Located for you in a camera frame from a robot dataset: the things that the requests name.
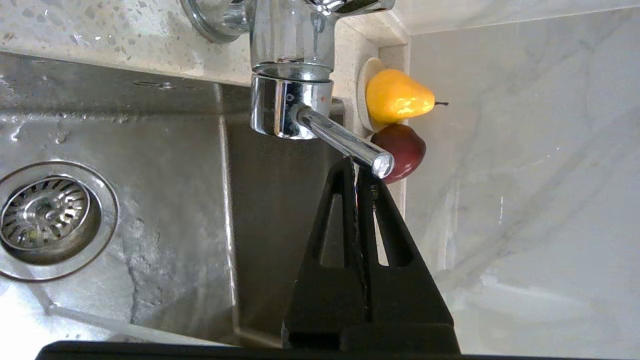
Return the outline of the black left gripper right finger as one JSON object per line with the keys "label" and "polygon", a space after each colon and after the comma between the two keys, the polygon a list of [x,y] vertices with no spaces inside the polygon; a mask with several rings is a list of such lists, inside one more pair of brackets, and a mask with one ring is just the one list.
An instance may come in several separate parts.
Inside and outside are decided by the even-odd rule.
{"label": "black left gripper right finger", "polygon": [[394,351],[457,352],[454,319],[386,184],[357,180],[365,338]]}

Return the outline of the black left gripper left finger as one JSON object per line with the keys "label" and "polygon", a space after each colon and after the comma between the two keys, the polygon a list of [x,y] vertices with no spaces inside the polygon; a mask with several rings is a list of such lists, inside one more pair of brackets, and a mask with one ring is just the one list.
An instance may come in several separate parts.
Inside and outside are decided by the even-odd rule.
{"label": "black left gripper left finger", "polygon": [[366,319],[366,285],[352,158],[334,164],[282,321],[284,349],[340,349],[341,335]]}

